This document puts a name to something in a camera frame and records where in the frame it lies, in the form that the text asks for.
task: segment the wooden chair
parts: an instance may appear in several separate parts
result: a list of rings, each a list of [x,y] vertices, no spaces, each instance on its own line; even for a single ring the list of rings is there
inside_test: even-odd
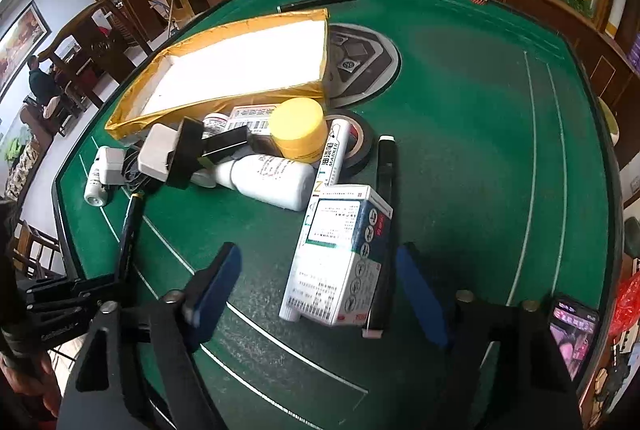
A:
[[[68,64],[56,54],[56,49],[60,47],[60,44],[66,38],[73,36],[81,49],[87,53],[87,56],[89,56],[96,65],[110,74],[118,83],[122,83],[136,66],[127,58],[124,51],[115,45],[116,42],[112,38],[106,37],[100,32],[100,29],[98,29],[98,25],[96,25],[92,16],[99,9],[107,9],[113,13],[138,42],[138,45],[142,47],[142,50],[144,50],[147,55],[151,54],[151,47],[146,43],[140,31],[138,31],[136,26],[116,7],[112,0],[100,0],[82,10],[82,12],[77,14],[60,29],[60,32],[53,39],[49,47],[38,54],[38,61],[40,63],[44,60],[51,60],[56,68],[66,74],[69,80],[71,80],[71,83],[76,87],[76,90],[87,96],[98,108],[102,106],[102,99],[95,94],[92,88],[83,84],[82,79],[76,71],[72,70]]]
[[[34,244],[40,246],[35,257],[31,256]],[[47,267],[41,263],[45,248],[50,250]],[[61,253],[58,239],[31,227],[24,220],[22,221],[20,236],[17,239],[14,238],[12,250],[11,257],[14,259],[15,269],[27,278],[40,279],[60,276],[51,270],[54,255]]]

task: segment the barcode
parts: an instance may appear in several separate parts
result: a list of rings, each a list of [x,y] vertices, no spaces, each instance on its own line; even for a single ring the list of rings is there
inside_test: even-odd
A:
[[[248,126],[249,130],[263,130],[269,126],[268,121],[240,121],[239,123],[229,123],[229,130]]]
[[[287,299],[287,305],[289,307],[293,307],[301,313],[308,313],[327,321],[329,321],[329,317],[331,315],[331,311],[329,310],[331,306],[329,306],[328,309],[322,309],[317,305],[307,304],[306,302],[303,302],[302,300],[296,300],[291,296]]]

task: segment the black tape roll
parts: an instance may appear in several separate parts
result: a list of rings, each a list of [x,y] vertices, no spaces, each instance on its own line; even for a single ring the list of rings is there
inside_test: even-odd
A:
[[[357,174],[367,165],[371,157],[374,141],[373,129],[361,116],[345,108],[328,110],[324,119],[329,123],[334,119],[345,119],[351,124],[349,144],[347,145],[347,153],[344,155],[340,175],[351,177]]]

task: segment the seated person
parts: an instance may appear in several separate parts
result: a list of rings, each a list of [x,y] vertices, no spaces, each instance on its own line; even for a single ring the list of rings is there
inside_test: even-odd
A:
[[[29,67],[29,87],[36,96],[36,102],[46,107],[54,97],[60,98],[62,106],[71,114],[78,117],[78,111],[73,101],[56,85],[53,76],[40,70],[37,56],[30,56],[27,60]]]

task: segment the human hand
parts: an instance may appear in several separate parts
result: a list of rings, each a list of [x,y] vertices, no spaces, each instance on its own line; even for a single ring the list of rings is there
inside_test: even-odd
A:
[[[40,379],[32,378],[15,368],[8,366],[0,354],[0,369],[7,382],[16,394],[25,396],[42,396],[44,407],[51,412],[53,417],[58,417],[62,394],[58,380],[53,372],[51,358],[47,352],[34,358],[34,367],[40,373]]]

